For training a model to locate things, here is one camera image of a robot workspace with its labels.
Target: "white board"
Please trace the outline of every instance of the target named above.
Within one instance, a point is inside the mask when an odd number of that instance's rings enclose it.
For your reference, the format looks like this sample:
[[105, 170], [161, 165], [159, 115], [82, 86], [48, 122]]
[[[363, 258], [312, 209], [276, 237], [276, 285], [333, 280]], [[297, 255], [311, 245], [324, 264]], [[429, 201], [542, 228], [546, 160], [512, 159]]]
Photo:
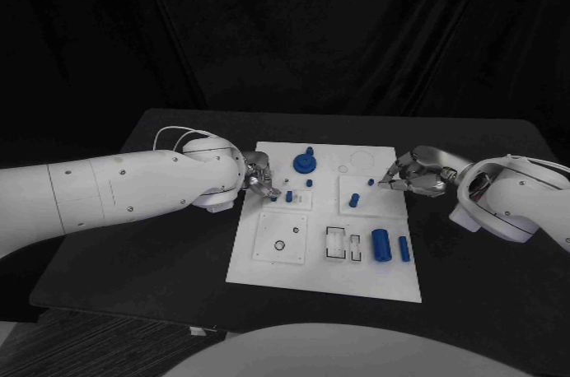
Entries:
[[[317, 168], [304, 175], [292, 169], [292, 159], [304, 153], [307, 147], [314, 150]], [[395, 161], [393, 149], [258, 142], [255, 150], [265, 152], [269, 157], [272, 186], [282, 194], [278, 201], [271, 202], [253, 192], [245, 193], [224, 280], [240, 284], [419, 303], [403, 194], [366, 184], [367, 179], [377, 182], [383, 176]], [[311, 179], [310, 188], [305, 186], [307, 179]], [[292, 194], [289, 203], [284, 202], [288, 190]], [[354, 208], [343, 206], [347, 206], [351, 193], [359, 194], [359, 205]], [[262, 213], [269, 215], [271, 219], [269, 225], [259, 228], [258, 224], [265, 222], [266, 218], [260, 217]], [[289, 217], [291, 215], [298, 216], [297, 220]], [[304, 228], [297, 227], [299, 222], [304, 222]], [[333, 253], [341, 254], [338, 246], [344, 247], [346, 257], [341, 259], [325, 257], [325, 227], [343, 229], [341, 240], [336, 236], [328, 236]], [[374, 229], [387, 231], [392, 251], [389, 262], [373, 260]], [[409, 262], [400, 261], [399, 236], [406, 238]], [[304, 256], [298, 259], [301, 249]]]

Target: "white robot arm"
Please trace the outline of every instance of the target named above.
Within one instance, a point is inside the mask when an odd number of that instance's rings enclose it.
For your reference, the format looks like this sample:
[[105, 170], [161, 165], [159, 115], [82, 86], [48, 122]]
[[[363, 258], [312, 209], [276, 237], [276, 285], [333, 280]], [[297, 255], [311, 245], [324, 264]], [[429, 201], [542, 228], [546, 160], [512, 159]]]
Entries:
[[142, 151], [0, 170], [0, 258], [40, 240], [188, 204], [220, 212], [246, 188], [278, 196], [266, 155], [242, 154], [214, 136], [187, 142], [181, 154]]
[[395, 160], [379, 187], [437, 197], [454, 184], [458, 204], [450, 219], [468, 231], [483, 227], [523, 243], [540, 227], [570, 252], [570, 181], [545, 166], [570, 172], [562, 165], [510, 155], [473, 164], [421, 146]]

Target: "cable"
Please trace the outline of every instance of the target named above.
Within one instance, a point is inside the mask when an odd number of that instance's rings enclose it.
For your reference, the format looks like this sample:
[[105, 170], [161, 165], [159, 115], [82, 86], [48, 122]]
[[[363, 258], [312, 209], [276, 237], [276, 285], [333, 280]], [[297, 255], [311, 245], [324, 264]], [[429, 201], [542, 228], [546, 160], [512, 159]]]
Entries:
[[190, 131], [184, 134], [184, 136], [185, 136], [187, 134], [190, 134], [190, 133], [198, 133], [198, 134], [203, 134], [204, 136], [216, 137], [214, 134], [206, 132], [204, 130], [194, 130], [193, 128], [185, 128], [185, 127], [183, 127], [183, 126], [165, 126], [164, 128], [161, 128], [161, 129], [157, 131], [157, 135], [154, 136], [154, 143], [151, 144], [151, 150], [152, 150], [152, 151], [155, 151], [155, 149], [157, 149], [157, 136], [158, 136], [158, 134], [162, 132], [162, 130], [165, 130], [165, 129], [168, 129], [168, 128], [180, 128], [180, 129], [183, 129], [183, 130], [190, 130]]
[[533, 159], [532, 157], [525, 157], [525, 156], [516, 156], [516, 155], [507, 155], [507, 156], [512, 157], [513, 159], [526, 159], [527, 161], [540, 163], [542, 165], [548, 165], [553, 169], [558, 169], [570, 173], [570, 168], [566, 168], [564, 165], [559, 165], [558, 163], [552, 163], [551, 161], [542, 161], [540, 159]]

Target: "black backdrop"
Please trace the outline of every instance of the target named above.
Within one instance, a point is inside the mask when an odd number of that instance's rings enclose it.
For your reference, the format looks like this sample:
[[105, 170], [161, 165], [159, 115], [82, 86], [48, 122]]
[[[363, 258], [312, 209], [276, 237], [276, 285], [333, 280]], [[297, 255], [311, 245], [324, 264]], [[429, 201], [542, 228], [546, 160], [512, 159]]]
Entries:
[[[149, 107], [522, 118], [570, 161], [570, 0], [0, 2], [0, 168], [116, 153]], [[1, 260], [0, 319], [58, 242]]]

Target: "table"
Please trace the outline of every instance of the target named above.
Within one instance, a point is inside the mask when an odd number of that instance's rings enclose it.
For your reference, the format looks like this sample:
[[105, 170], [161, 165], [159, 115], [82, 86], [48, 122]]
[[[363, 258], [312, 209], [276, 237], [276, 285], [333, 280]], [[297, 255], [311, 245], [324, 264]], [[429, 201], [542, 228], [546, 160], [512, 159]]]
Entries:
[[[512, 153], [553, 160], [522, 120], [351, 117], [151, 109], [121, 152], [151, 149], [167, 125], [207, 130], [242, 150], [256, 141], [439, 147], [473, 161]], [[181, 130], [161, 133], [172, 147]], [[243, 194], [210, 214], [196, 207], [67, 235], [30, 303], [247, 332], [285, 323], [347, 323], [431, 338], [539, 373], [570, 373], [570, 254], [539, 231], [525, 244], [447, 215], [454, 194], [405, 195], [422, 303], [224, 283]]]

